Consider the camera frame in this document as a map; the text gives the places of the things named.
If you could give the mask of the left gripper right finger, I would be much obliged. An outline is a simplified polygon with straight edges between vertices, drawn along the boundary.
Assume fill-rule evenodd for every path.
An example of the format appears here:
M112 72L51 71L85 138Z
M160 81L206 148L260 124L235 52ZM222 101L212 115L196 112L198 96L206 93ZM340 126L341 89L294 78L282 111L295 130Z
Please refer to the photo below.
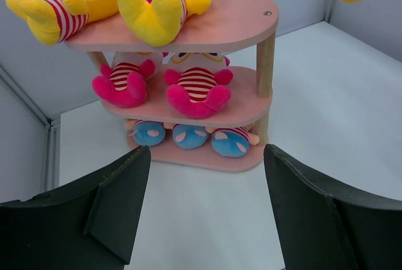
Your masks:
M401 269L401 201L336 180L273 144L264 169L285 269Z

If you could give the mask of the peach-faced boy plush doll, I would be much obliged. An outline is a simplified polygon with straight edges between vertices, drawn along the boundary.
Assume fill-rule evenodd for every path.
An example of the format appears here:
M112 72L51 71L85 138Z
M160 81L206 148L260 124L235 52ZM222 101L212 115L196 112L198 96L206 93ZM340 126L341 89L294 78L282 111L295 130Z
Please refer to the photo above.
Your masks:
M202 146L209 137L203 126L175 124L172 128L173 141L182 149L195 149Z

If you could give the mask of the pink plush striped shirt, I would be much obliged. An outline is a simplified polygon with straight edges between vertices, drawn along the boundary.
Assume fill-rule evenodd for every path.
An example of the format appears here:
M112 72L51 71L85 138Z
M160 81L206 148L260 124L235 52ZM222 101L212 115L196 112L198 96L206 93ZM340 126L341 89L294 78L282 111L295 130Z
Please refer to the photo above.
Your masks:
M147 98L147 80L161 68L166 52L117 52L111 65L102 65L92 80L102 100L121 108L141 105Z

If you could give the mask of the yellow plush striped shirt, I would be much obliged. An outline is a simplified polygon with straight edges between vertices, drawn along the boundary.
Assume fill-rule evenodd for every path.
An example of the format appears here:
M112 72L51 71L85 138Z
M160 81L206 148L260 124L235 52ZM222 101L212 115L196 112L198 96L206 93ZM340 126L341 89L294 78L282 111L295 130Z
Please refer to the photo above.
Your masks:
M151 46L165 46L179 34L187 18L208 10L212 0L117 0L126 26Z

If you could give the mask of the white pink-eared plush toy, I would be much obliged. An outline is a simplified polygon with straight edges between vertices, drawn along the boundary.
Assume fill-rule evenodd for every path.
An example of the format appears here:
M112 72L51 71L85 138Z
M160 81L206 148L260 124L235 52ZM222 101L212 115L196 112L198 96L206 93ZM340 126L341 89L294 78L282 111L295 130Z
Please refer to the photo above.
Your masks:
M204 119L222 110L231 99L230 60L222 53L179 52L164 72L167 102L179 113Z

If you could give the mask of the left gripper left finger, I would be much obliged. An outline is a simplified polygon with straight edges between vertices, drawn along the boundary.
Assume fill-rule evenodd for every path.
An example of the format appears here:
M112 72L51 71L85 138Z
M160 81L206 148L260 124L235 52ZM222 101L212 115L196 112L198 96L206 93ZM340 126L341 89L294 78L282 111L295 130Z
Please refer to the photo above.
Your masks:
M27 201L1 204L2 269L123 269L131 262L151 153L111 164Z

